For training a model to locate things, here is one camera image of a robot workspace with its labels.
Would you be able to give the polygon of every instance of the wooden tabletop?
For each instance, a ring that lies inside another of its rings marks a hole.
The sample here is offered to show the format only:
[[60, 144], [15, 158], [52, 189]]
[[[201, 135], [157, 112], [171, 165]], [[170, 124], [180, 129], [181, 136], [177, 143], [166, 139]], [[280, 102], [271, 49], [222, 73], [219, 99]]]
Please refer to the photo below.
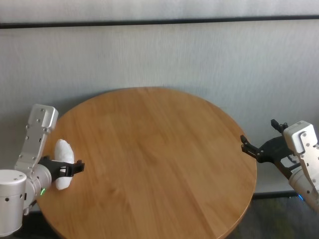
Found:
[[215, 239], [239, 223], [256, 184], [243, 131], [213, 104], [164, 88], [87, 100], [62, 116], [44, 154], [68, 141], [85, 171], [39, 206], [67, 239]]

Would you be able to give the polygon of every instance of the dark floor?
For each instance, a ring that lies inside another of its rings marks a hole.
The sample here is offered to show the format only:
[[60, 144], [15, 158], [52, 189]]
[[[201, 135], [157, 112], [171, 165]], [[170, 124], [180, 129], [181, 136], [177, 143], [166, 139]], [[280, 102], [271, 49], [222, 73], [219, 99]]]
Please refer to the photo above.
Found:
[[[25, 218], [9, 239], [58, 239], [41, 214]], [[319, 215], [298, 197], [253, 200], [227, 239], [318, 239]]]

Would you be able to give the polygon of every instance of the green led light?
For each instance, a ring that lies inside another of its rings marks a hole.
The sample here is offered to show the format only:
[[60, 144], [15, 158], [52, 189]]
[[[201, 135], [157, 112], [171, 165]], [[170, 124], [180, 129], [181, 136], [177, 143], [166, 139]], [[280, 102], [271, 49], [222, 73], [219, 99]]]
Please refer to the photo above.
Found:
[[42, 191], [41, 191], [41, 194], [40, 194], [40, 195], [42, 196], [42, 195], [44, 194], [44, 192], [45, 192], [45, 188], [43, 188], [43, 189], [42, 189]]

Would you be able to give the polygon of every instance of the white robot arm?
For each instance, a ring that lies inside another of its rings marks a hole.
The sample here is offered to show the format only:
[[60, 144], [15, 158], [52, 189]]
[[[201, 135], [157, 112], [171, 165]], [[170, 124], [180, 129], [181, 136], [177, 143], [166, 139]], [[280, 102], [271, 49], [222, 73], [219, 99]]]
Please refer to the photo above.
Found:
[[319, 145], [314, 126], [300, 121], [284, 130], [288, 148], [298, 156], [289, 184], [317, 212], [319, 212]]
[[72, 177], [84, 170], [84, 163], [75, 164], [41, 157], [48, 134], [54, 130], [58, 111], [51, 106], [32, 107], [26, 137], [14, 170], [0, 170], [0, 238], [22, 226], [37, 197], [60, 177]]
[[[314, 126], [300, 121], [288, 127], [287, 123], [278, 124], [274, 119], [271, 124], [282, 136], [268, 140], [260, 148], [256, 148], [242, 135], [242, 151], [256, 158], [259, 163], [273, 163], [289, 180], [300, 198], [319, 212], [319, 145]], [[285, 167], [281, 160], [293, 155], [300, 162]]]

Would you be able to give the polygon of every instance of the white wall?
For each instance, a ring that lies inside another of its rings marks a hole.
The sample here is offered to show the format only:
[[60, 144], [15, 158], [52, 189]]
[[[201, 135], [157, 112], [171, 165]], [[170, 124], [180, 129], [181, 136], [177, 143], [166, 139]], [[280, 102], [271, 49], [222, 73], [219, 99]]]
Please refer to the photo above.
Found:
[[1, 0], [1, 23], [317, 15], [316, 0]]
[[[257, 145], [277, 135], [272, 118], [318, 125], [318, 39], [319, 20], [0, 30], [0, 167], [14, 165], [32, 104], [64, 113], [125, 87], [201, 96]], [[264, 168], [259, 187], [276, 178]]]

